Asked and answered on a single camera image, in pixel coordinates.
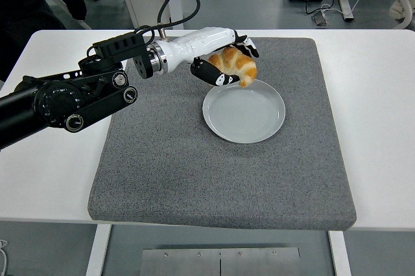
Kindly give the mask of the white and black hand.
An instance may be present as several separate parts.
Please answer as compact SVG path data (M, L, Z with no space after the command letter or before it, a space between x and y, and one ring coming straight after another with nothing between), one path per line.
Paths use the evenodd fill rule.
M206 27L172 41L156 41L150 45L155 55L155 73L173 72L179 64L191 65L191 73L212 86L238 82L247 87L257 77L254 58L256 46L236 30Z

